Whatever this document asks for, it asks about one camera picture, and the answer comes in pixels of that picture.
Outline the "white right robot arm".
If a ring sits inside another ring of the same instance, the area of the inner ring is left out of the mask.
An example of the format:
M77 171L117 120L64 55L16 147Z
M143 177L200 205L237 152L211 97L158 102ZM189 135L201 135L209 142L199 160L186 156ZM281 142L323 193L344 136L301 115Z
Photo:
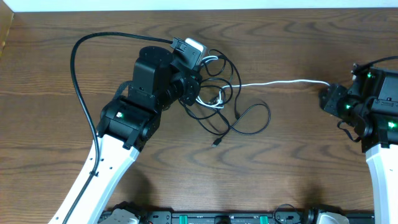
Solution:
M397 72L376 67L353 72L346 88L319 93L320 108L353 127L373 185L376 223L397 223Z

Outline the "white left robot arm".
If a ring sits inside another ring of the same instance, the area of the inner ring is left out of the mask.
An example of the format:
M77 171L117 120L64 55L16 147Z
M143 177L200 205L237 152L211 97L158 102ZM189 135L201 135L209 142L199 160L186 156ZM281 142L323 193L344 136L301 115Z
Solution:
M162 112L176 100L194 103L206 48L172 48L140 50L132 80L121 84L103 108L87 160L51 223L96 223L121 177L157 131Z

